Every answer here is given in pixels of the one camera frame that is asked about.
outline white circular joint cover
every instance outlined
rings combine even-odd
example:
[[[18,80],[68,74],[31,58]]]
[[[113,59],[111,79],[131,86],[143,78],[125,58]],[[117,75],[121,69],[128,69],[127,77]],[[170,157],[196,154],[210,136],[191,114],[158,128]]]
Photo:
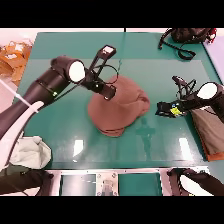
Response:
[[[85,68],[82,62],[75,61],[69,68],[69,77],[73,82],[79,82],[85,78]]]
[[[217,93],[218,87],[214,83],[206,83],[199,90],[197,96],[207,100],[211,99]]]

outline crumpled brown fabric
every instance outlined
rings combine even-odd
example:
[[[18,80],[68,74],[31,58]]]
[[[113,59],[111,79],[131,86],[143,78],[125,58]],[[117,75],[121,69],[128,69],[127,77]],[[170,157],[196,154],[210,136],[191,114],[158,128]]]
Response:
[[[208,161],[224,160],[224,125],[219,118],[197,109],[191,112]]]
[[[113,76],[108,82],[115,79],[116,76]],[[88,114],[102,134],[119,137],[125,127],[149,110],[150,102],[146,93],[128,77],[119,75],[113,85],[117,90],[110,101],[100,94],[93,94],[88,104]]]

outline black bag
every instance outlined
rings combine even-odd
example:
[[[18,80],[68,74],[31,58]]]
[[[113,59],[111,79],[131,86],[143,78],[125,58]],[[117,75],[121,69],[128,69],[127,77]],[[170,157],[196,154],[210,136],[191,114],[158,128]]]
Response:
[[[164,43],[167,46],[178,50],[178,55],[180,58],[184,60],[191,60],[196,53],[182,49],[183,45],[204,42],[206,39],[211,40],[210,35],[212,34],[211,32],[213,29],[215,28],[168,28],[160,38],[159,49],[162,49],[162,44]],[[165,37],[167,37],[170,33],[175,42],[183,43],[180,48],[164,41]],[[191,56],[184,56],[181,51],[186,52]]]
[[[27,172],[16,172],[11,175],[7,175],[5,170],[5,175],[0,177],[0,195],[16,192],[27,195],[24,192],[26,189],[40,187],[36,196],[49,196],[53,177],[53,174],[45,170],[30,169]]]

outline green tabletop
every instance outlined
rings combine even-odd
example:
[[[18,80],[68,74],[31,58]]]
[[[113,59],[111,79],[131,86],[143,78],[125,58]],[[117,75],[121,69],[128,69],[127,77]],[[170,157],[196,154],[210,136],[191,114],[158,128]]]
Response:
[[[143,168],[208,165],[211,173],[224,180],[223,161],[206,162],[191,115],[169,119],[155,115],[156,103],[175,100],[178,75],[200,87],[209,80],[220,83],[202,44],[187,45],[197,52],[191,62],[182,61],[167,46],[158,50],[158,33],[39,33],[19,87],[23,94],[30,83],[48,67],[50,59],[68,55],[81,59],[88,67],[96,52],[109,44],[117,54],[108,64],[132,78],[150,98],[149,112],[137,119],[119,138],[102,135],[87,114],[92,93],[77,88],[60,101],[35,115],[25,128],[26,136],[39,135],[52,149],[48,169]],[[101,78],[112,75],[102,72]],[[84,150],[73,156],[76,140]]]

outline white cloth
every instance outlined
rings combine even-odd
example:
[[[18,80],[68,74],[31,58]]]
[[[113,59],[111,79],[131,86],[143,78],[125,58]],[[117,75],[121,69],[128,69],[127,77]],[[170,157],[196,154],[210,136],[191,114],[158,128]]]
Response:
[[[31,169],[42,169],[51,160],[51,149],[39,136],[22,137],[18,139],[10,163]]]

